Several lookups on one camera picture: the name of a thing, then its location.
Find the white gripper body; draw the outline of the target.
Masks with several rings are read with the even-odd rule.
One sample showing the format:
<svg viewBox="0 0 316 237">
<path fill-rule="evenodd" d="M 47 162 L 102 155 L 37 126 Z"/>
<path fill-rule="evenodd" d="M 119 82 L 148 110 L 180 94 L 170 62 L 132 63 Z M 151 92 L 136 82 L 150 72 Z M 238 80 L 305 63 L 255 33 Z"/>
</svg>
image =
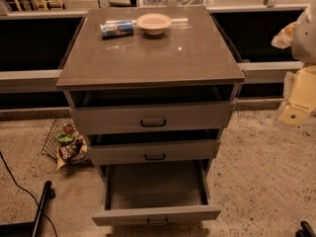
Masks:
<svg viewBox="0 0 316 237">
<path fill-rule="evenodd" d="M 283 101 L 274 123 L 299 126 L 316 110 L 316 66 L 309 65 L 296 73 L 287 72 L 283 84 Z"/>
</svg>

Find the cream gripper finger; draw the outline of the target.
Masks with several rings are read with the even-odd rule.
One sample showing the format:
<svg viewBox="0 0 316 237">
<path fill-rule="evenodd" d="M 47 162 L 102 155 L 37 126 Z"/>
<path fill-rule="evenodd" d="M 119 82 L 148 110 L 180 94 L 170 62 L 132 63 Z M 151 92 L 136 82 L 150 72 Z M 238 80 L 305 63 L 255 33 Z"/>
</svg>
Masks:
<svg viewBox="0 0 316 237">
<path fill-rule="evenodd" d="M 272 46 L 285 49 L 291 46 L 294 27 L 296 23 L 292 22 L 285 26 L 272 40 Z"/>
</svg>

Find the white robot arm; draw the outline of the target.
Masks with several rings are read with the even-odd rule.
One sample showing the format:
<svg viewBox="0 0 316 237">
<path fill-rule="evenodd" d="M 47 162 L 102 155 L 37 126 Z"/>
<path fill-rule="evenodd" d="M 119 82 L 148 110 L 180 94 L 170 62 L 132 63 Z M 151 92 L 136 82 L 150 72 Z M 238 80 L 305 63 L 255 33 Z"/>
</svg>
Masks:
<svg viewBox="0 0 316 237">
<path fill-rule="evenodd" d="M 303 63 L 297 72 L 285 74 L 283 101 L 276 113 L 277 122 L 299 126 L 316 110 L 316 3 L 274 36 L 272 46 L 290 47 L 292 56 Z"/>
</svg>

